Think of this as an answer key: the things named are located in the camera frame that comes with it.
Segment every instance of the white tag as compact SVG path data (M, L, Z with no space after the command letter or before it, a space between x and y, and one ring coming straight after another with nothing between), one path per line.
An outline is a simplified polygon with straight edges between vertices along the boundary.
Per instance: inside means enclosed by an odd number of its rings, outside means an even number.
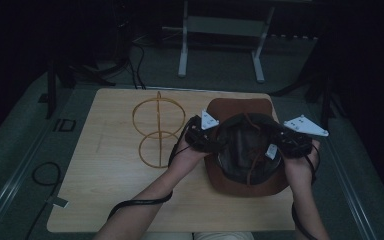
M202 110L201 112L201 128L202 130L207 130L209 128L215 127L219 124L218 120L215 120L207 111Z
M277 146L274 144L270 144L269 148L267 149L266 156L273 160L276 157L277 153Z
M328 131L319 127L308 118L304 117L304 115L301 115L301 117L297 117L290 121L285 121L283 124L296 132L313 134L323 137L329 136Z

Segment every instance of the forearm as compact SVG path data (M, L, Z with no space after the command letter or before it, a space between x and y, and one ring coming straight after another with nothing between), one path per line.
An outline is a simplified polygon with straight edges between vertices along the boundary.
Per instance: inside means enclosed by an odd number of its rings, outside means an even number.
M163 198L170 194L180 179L179 176L166 171L133 199ZM162 204L121 208L105 223L94 239L140 239L161 206Z
M311 187L294 191L294 206L301 225L317 239L329 239L322 223ZM296 231L297 239L307 239L299 230Z

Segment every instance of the person's right hand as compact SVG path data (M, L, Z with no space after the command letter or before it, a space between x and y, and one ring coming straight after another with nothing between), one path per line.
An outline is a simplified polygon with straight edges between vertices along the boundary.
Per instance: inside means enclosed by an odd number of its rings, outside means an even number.
M320 142L313 140L313 145L315 148L319 149ZM319 164L319 156L316 149L311 151L308 155L308 158L313 163L313 166L317 169L317 165ZM303 189L311 188L312 181L312 172L311 166L305 159L302 158L287 158L283 155L283 159L285 161L285 173L286 178L291 186L293 192L300 191Z

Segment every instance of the dark background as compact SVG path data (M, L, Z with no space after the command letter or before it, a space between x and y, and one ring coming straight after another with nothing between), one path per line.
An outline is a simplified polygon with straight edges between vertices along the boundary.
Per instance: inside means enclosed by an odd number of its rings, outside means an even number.
M239 14L238 7L211 2L204 9L210 14ZM181 26L181 1L118 3L122 7L116 6L114 19L112 1L0 0L0 124L31 82L47 71L50 56L95 66L95 60L111 58L102 39L114 41L115 23L140 26L157 42L161 26ZM384 1L347 4L284 3L276 9L270 33L319 38L306 69L333 77L333 90L384 183ZM125 26L123 31L131 34ZM123 43L126 55L128 39ZM62 81L73 86L72 79Z

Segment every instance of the brown hat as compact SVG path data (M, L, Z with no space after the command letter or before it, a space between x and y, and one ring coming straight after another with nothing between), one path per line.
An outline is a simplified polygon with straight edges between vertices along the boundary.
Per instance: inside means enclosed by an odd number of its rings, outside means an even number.
M222 193L258 197L281 192L288 186L283 160L276 148L266 154L272 132L279 126L273 120L268 99L217 98L207 112L219 121L210 138L226 142L218 153L205 157L213 187Z

